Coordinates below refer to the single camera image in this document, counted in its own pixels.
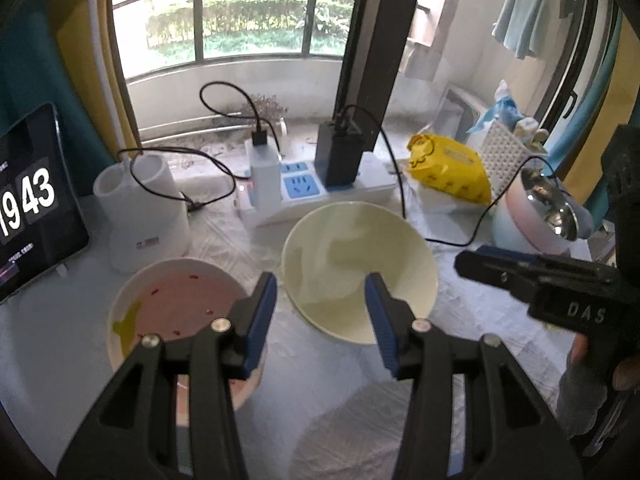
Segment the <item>white woven basket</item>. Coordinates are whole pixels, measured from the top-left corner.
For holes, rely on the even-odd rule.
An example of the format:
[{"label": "white woven basket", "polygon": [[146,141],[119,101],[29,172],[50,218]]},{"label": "white woven basket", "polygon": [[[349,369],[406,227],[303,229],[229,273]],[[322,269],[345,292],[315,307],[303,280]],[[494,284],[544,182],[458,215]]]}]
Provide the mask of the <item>white woven basket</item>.
[{"label": "white woven basket", "polygon": [[[547,157],[547,152],[532,152],[515,137],[500,121],[494,120],[486,134],[478,155],[486,176],[491,183],[493,197],[502,193],[514,177],[520,165],[531,155]],[[531,160],[533,168],[541,168],[542,161]]]}]

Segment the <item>yellow curtain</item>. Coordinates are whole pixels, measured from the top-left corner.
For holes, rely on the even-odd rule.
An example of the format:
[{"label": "yellow curtain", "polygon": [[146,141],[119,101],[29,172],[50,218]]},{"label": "yellow curtain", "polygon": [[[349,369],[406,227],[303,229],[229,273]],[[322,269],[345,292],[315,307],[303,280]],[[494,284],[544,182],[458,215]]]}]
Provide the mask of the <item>yellow curtain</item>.
[{"label": "yellow curtain", "polygon": [[[96,68],[87,0],[49,0],[49,4],[50,25],[71,82],[109,152],[115,157],[118,151],[118,142]],[[113,68],[107,29],[107,0],[98,0],[98,12],[100,15],[100,41],[111,94],[126,147],[134,148],[137,145],[136,139],[127,117]]]},{"label": "yellow curtain", "polygon": [[602,177],[600,157],[616,127],[627,124],[640,89],[640,40],[623,18],[618,54],[609,91],[589,137],[569,170],[564,184],[573,197],[584,203]]}]

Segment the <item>yellow wipes package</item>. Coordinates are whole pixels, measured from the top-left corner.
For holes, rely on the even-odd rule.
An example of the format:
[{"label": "yellow wipes package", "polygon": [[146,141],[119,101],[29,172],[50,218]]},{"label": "yellow wipes package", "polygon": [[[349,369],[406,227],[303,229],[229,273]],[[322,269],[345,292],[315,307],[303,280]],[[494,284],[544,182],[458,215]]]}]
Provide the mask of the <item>yellow wipes package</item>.
[{"label": "yellow wipes package", "polygon": [[478,154],[448,137],[414,135],[409,173],[424,186],[469,202],[489,205],[491,185]]}]

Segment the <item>power strip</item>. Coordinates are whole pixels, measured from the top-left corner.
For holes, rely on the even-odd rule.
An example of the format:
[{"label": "power strip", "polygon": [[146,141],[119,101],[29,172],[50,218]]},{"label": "power strip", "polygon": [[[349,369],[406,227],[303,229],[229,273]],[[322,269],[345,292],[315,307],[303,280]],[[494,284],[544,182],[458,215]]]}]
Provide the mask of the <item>power strip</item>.
[{"label": "power strip", "polygon": [[252,186],[238,185],[236,207],[245,227],[255,227],[287,220],[297,220],[307,213],[331,202],[357,200],[360,202],[386,203],[398,186],[396,177],[389,174],[385,165],[371,152],[362,155],[358,176],[353,184],[326,189],[314,167],[313,161],[285,163],[280,168],[282,201],[268,210],[257,210],[252,205]]}]

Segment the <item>white pipe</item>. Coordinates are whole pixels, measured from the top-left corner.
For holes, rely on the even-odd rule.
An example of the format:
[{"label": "white pipe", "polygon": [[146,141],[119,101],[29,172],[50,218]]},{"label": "white pipe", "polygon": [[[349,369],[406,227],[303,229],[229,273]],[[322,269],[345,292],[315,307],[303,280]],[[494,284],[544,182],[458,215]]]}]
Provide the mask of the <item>white pipe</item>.
[{"label": "white pipe", "polygon": [[98,0],[87,0],[89,5],[89,23],[91,28],[92,47],[94,49],[95,67],[100,78],[100,86],[102,87],[102,95],[109,110],[113,131],[116,134],[118,148],[123,150],[127,147],[124,141],[124,134],[120,124],[120,117],[116,102],[113,99],[109,76],[107,75],[107,66],[104,63],[104,53],[102,51],[102,41],[100,40],[100,14],[98,12]]}]

